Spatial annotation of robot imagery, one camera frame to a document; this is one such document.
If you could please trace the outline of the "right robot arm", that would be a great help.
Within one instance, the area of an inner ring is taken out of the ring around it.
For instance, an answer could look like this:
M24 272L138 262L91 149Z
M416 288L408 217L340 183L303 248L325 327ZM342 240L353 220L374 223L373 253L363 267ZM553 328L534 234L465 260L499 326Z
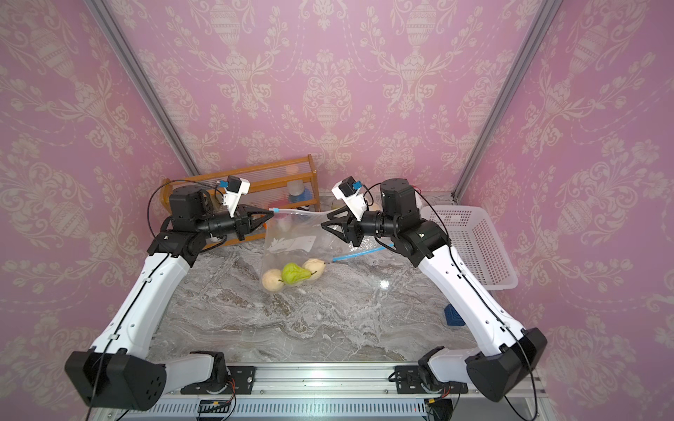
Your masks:
M333 186L344 205L329 212L322 228L343 242L360 247L371 237L382 247L403 256L429 278L456 309L477 346L451 350L437 347L418 361L425 387L441 389L451 382L472 384L498 403L534 370L548 345L540 329L526 328L510 315L464 263L448 230L424 219L417 191L403 178L381 182L381 210L370 210L367 188L353 177Z

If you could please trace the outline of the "green pear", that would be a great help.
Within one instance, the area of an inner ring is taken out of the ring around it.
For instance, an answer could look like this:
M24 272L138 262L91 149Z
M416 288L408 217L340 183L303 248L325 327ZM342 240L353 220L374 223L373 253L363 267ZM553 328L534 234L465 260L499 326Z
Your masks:
M296 263L288 263L281 271L282 282L286 285L295 285L297 283L309 280L314 272L307 268L298 266Z

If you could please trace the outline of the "beige pear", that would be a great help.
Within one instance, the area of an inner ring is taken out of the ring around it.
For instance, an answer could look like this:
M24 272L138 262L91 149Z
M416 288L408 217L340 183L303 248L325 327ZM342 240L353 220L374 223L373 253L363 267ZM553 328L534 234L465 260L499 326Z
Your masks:
M310 272L310 277L308 278L308 281L316 281L320 277L322 277L322 275L326 270L327 265L328 264L323 260L312 258L307 260L302 265L302 268Z
M268 292L276 293L281 291L285 283L282 277L282 271L280 269L270 269L263 274L262 278L263 287Z

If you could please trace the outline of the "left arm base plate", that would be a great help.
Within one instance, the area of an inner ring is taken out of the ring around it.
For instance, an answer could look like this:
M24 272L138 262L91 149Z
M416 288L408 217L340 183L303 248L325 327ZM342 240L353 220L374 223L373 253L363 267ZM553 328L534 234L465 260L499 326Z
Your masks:
M182 389L182 395L242 395L252 394L256 380L255 366L228 366L224 377L212 375L203 382L189 384Z

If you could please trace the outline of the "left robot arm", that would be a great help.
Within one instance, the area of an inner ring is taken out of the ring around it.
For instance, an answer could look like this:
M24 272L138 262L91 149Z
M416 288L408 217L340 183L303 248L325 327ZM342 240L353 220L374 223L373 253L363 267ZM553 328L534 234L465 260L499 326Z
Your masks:
M211 194L221 194L217 212ZM238 240L273 218L271 210L240 203L244 182L222 182L210 192L184 182L170 194L170 215L154 233L139 277L116 315L86 351L74 351L65 372L88 409L150 410L163 395L197 386L234 393L221 352L197 351L164 363L147 360L156 332L177 286L213 240Z

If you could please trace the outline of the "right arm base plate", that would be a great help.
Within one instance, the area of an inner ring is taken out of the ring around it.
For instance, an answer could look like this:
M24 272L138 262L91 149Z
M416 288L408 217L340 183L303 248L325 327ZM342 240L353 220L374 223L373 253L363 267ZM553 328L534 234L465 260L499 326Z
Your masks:
M464 382L438 382L426 368L417 365L398 365L388 377L399 395L461 395L469 391Z

